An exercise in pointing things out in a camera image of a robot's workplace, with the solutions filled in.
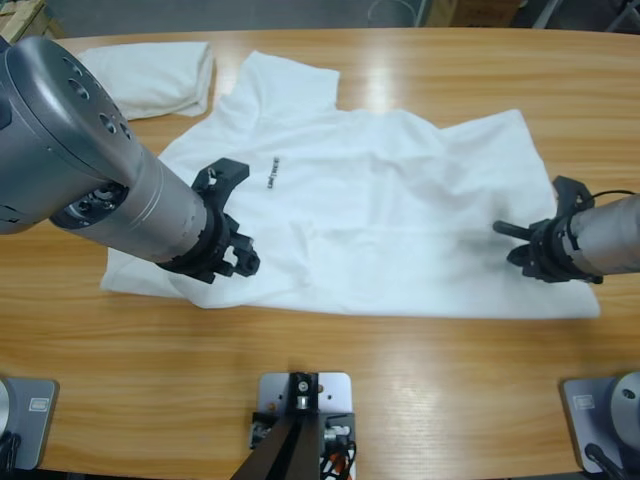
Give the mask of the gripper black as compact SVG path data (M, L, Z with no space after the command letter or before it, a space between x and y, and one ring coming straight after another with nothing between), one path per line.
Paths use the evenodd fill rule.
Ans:
M195 245L187 253L157 263L157 266L207 284L214 281L217 273L253 276L258 272L261 261L252 251L253 239L238 233L238 227L239 224L221 210L207 208L205 227ZM236 257L234 266L224 260L229 247L240 250L233 252Z
M492 228L501 235L529 239L527 245L520 245L507 255L507 261L522 268L525 277L546 283L580 280L601 284L602 275L581 270L565 249L564 240L570 242L571 238L568 222L568 217L558 217L536 222L525 228L498 220L492 224Z

